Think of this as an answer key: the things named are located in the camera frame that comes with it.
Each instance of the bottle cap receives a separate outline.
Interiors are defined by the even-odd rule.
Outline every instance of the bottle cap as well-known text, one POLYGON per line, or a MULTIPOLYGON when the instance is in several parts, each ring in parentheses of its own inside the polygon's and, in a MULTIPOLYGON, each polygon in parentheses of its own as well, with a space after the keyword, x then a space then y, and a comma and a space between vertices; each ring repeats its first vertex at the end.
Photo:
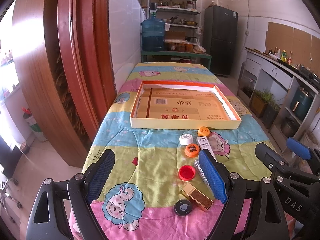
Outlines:
POLYGON ((198 145, 191 143, 186 146, 185 153, 190 158, 195 158, 199 155, 200 148, 198 145))
POLYGON ((193 137, 191 134, 183 134, 179 137, 179 143, 181 145, 189 145, 193 143, 193 137))
POLYGON ((202 137, 202 136, 206 136, 208 137, 210 135, 210 130, 207 127, 200 127, 198 130, 198 136, 202 137))
POLYGON ((179 169, 179 177, 184 181, 192 180, 196 175, 196 170, 190 165, 184 165, 179 169))
POLYGON ((155 2, 152 2, 150 5, 150 11, 155 11, 157 9, 157 4, 155 2))
POLYGON ((173 210, 178 216, 186 216, 192 211, 192 203, 187 199, 181 199, 174 204, 173 210))

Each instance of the blue water bottle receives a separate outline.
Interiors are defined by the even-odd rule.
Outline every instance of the blue water bottle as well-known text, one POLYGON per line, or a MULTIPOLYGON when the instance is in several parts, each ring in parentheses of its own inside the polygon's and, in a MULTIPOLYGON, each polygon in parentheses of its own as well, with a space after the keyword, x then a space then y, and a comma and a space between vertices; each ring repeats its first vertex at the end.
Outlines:
POLYGON ((151 3, 151 18, 143 21, 142 25, 142 50, 144 51, 162 51, 164 50, 164 27, 165 22, 156 19, 157 5, 151 3))

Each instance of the blue textured pad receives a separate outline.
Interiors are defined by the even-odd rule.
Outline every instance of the blue textured pad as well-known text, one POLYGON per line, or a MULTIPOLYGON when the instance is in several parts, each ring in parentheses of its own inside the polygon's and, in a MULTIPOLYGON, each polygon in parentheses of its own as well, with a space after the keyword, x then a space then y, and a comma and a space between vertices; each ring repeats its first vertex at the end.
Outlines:
POLYGON ((309 148, 304 146, 301 142, 296 141, 292 137, 287 139, 287 147, 303 160, 311 159, 309 148))
POLYGON ((226 193, 226 186, 218 171, 207 157, 207 155, 200 151, 199 153, 199 164, 207 178, 209 186, 214 194, 214 197, 220 200, 223 204, 226 203, 228 196, 226 193))
POLYGON ((100 193, 114 165, 115 154, 113 151, 109 151, 108 156, 100 165, 91 181, 88 183, 88 194, 85 199, 89 205, 92 203, 92 201, 98 199, 100 196, 100 193))

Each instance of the black round lid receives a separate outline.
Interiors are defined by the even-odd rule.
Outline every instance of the black round lid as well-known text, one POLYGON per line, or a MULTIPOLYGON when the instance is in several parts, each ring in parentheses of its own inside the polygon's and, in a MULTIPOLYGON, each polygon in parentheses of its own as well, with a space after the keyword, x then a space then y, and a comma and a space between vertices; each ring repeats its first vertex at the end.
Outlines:
POLYGON ((150 10, 155 11, 157 9, 157 4, 155 2, 152 2, 150 5, 150 10))
POLYGON ((192 211, 192 204, 189 200, 181 199, 174 204, 173 210, 178 216, 186 216, 192 211))

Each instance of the refrigerator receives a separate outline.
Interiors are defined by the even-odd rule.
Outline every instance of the refrigerator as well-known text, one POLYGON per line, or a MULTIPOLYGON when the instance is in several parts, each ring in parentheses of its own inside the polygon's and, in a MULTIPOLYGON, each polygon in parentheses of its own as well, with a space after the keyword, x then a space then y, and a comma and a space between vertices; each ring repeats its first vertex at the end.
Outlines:
POLYGON ((235 54, 238 13, 221 6, 210 6, 204 12, 203 47, 212 56, 210 71, 228 76, 235 54))

